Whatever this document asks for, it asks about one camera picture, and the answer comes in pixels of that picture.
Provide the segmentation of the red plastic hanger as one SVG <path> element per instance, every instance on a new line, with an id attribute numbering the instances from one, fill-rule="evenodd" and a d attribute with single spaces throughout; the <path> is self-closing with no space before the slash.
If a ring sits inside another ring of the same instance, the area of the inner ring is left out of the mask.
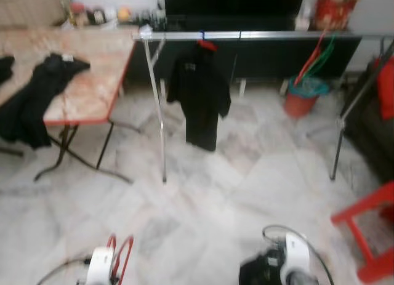
<path id="1" fill-rule="evenodd" d="M 313 49 L 312 54 L 310 54 L 310 56 L 308 57 L 306 63 L 304 63 L 303 68 L 299 72 L 298 76 L 295 77 L 294 85 L 296 85 L 296 84 L 298 84 L 300 82 L 300 80 L 302 79 L 304 74 L 306 74 L 306 72 L 313 65 L 313 63 L 315 63 L 315 60 L 317 60 L 317 57 L 318 57 L 318 55 L 321 52 L 321 42 L 323 41 L 323 38 L 326 37 L 326 33 L 327 33 L 327 30 L 324 30 L 323 32 L 321 32 L 321 35 L 320 35 L 320 37 L 318 38 L 318 41 L 317 41 L 317 45 Z"/>
<path id="2" fill-rule="evenodd" d="M 111 263 L 110 285 L 122 285 L 126 276 L 126 269 L 129 265 L 131 250 L 134 246 L 134 237 L 129 237 L 121 243 L 120 248 L 116 247 L 116 235 L 111 234 L 107 241 L 107 248 L 113 250 L 113 262 Z"/>

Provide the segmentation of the black shirt green print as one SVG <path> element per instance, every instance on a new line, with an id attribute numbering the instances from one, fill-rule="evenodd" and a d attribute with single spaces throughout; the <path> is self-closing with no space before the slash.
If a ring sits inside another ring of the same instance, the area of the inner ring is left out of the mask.
<path id="1" fill-rule="evenodd" d="M 0 139 L 20 142 L 34 150 L 50 147 L 43 116 L 54 97 L 61 94 L 77 74 L 89 69 L 88 61 L 51 52 L 34 67 L 28 82 L 0 105 Z"/>

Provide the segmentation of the green plastic hanger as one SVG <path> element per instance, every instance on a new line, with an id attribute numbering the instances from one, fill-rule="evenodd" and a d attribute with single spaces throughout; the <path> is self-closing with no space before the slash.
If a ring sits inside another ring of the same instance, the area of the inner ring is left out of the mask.
<path id="1" fill-rule="evenodd" d="M 328 46 L 320 53 L 315 61 L 313 61 L 312 65 L 309 66 L 307 71 L 305 72 L 305 77 L 314 76 L 316 73 L 321 71 L 323 66 L 328 62 L 329 58 L 332 56 L 332 53 L 335 49 L 335 35 L 329 40 Z"/>

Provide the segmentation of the red plastic stool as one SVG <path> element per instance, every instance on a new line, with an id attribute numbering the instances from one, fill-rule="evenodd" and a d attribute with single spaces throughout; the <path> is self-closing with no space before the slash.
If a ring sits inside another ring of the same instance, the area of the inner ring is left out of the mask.
<path id="1" fill-rule="evenodd" d="M 380 189 L 331 217 L 332 223 L 337 227 L 345 223 L 358 244 L 358 248 L 363 255 L 364 265 L 358 269 L 357 276 L 364 283 L 374 283 L 394 274 L 394 248 L 391 247 L 381 254 L 373 254 L 362 231 L 353 220 L 353 217 L 377 209 L 379 206 L 384 207 L 380 211 L 380 216 L 393 223 L 394 181 L 383 184 Z"/>

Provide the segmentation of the grey fabric sofa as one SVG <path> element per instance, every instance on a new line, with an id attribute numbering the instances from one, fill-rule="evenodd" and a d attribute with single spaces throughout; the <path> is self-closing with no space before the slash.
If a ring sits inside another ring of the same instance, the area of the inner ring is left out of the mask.
<path id="1" fill-rule="evenodd" d="M 351 101 L 360 94 L 357 101 L 345 120 L 344 136 L 361 153 L 380 181 L 388 183 L 394 179 L 394 128 L 391 119 L 383 119 L 378 97 L 377 81 L 372 82 L 371 88 L 366 92 L 361 89 L 368 77 L 375 69 L 376 59 L 367 63 L 356 82 L 349 85 L 345 105 L 346 111 Z"/>

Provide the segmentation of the black shirt red collar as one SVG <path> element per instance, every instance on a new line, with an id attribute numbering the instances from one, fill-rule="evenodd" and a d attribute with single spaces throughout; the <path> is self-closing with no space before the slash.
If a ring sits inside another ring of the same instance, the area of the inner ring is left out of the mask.
<path id="1" fill-rule="evenodd" d="M 228 80 L 215 65 L 217 46 L 200 40 L 174 60 L 166 102 L 180 103 L 185 115 L 185 140 L 199 149 L 214 152 L 219 118 L 231 106 Z"/>

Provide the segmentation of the red cushion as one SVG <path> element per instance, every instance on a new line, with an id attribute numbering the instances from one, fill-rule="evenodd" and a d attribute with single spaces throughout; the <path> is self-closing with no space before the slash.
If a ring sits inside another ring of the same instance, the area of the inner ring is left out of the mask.
<path id="1" fill-rule="evenodd" d="M 394 56 L 383 63 L 376 80 L 380 115 L 383 120 L 392 119 L 394 117 Z"/>

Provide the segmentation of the silver metal clothes rack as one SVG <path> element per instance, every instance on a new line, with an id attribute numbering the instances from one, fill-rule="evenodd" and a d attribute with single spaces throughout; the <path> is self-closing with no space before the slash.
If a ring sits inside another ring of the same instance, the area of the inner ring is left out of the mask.
<path id="1" fill-rule="evenodd" d="M 214 41 L 234 41 L 238 38 L 239 31 L 210 31 L 205 33 L 205 38 Z M 242 31 L 240 41 L 296 41 L 307 39 L 318 39 L 321 33 L 318 31 Z M 372 82 L 376 79 L 379 72 L 382 70 L 382 65 L 386 60 L 394 56 L 394 34 L 384 33 L 352 33 L 346 31 L 332 31 L 331 36 L 336 38 L 358 38 L 376 39 L 380 45 L 380 52 L 378 58 L 380 62 L 372 74 L 366 80 L 362 87 L 362 92 L 366 92 L 371 88 Z M 163 118 L 163 109 L 161 108 L 161 100 L 165 97 L 165 87 L 163 82 L 157 82 L 155 76 L 155 65 L 158 61 L 161 51 L 167 41 L 197 41 L 200 39 L 200 32 L 154 32 L 149 26 L 141 26 L 134 34 L 135 41 L 141 41 L 144 48 L 145 59 L 147 63 L 147 73 L 150 77 L 150 85 L 154 93 L 156 102 L 156 113 L 159 122 L 159 157 L 161 160 L 161 181 L 166 183 L 168 180 L 167 173 L 167 158 L 166 158 L 166 124 Z M 342 142 L 345 132 L 345 120 L 357 101 L 362 97 L 360 94 L 353 99 L 346 111 L 343 111 L 337 124 L 339 127 L 339 134 L 337 140 L 337 149 L 332 162 L 332 171 L 329 173 L 329 178 L 335 180 L 337 175 L 338 161 L 341 154 Z"/>

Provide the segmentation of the black soundbar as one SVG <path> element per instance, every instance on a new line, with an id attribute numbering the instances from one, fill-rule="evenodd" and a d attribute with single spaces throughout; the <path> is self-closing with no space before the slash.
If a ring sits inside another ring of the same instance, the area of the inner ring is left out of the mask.
<path id="1" fill-rule="evenodd" d="M 166 31 L 294 31 L 293 18 L 167 15 Z"/>

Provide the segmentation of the marble folding table red edge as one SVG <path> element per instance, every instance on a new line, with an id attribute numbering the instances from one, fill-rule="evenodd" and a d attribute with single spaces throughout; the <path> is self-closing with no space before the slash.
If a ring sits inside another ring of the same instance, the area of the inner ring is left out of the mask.
<path id="1" fill-rule="evenodd" d="M 88 61 L 90 69 L 77 74 L 67 88 L 54 97 L 43 121 L 51 145 L 56 145 L 56 162 L 36 174 L 36 179 L 56 170 L 65 156 L 71 156 L 88 169 L 130 183 L 121 173 L 104 169 L 103 157 L 87 162 L 71 150 L 71 143 L 80 127 L 88 124 L 108 124 L 105 142 L 120 122 L 111 119 L 116 99 L 122 90 L 122 81 L 132 56 L 135 41 L 132 29 L 96 31 L 81 29 L 29 29 L 0 31 L 0 57 L 14 56 L 14 74 L 0 86 L 0 105 L 17 93 L 31 78 L 36 65 L 51 52 L 78 57 Z"/>

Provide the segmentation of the black television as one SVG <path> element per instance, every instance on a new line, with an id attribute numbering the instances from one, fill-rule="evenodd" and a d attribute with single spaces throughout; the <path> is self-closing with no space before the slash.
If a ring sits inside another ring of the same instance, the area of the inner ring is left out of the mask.
<path id="1" fill-rule="evenodd" d="M 168 15 L 290 17 L 303 0 L 165 0 Z"/>

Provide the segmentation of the red figurine statue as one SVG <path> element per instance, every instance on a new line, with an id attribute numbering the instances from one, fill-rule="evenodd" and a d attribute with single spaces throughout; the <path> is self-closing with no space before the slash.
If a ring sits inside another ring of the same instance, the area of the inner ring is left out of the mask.
<path id="1" fill-rule="evenodd" d="M 317 0 L 313 24 L 319 31 L 345 31 L 359 0 Z"/>

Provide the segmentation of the orange round toy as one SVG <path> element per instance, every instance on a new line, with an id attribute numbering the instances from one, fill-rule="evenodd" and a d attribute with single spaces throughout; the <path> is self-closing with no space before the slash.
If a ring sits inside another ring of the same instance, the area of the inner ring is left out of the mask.
<path id="1" fill-rule="evenodd" d="M 132 18 L 132 12 L 129 7 L 119 7 L 116 12 L 116 19 L 119 22 L 128 22 Z"/>

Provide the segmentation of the white round toy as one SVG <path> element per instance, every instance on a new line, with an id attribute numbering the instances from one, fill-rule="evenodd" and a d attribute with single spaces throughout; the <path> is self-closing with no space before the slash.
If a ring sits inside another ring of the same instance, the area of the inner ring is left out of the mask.
<path id="1" fill-rule="evenodd" d="M 115 7 L 105 7 L 102 11 L 106 22 L 115 22 L 118 20 L 118 10 Z"/>

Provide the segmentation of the beige wooden cabinet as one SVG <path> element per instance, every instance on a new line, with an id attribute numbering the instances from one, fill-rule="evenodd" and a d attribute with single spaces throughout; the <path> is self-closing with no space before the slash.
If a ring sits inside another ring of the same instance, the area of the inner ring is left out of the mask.
<path id="1" fill-rule="evenodd" d="M 0 29 L 48 27 L 66 18 L 63 0 L 0 0 Z"/>

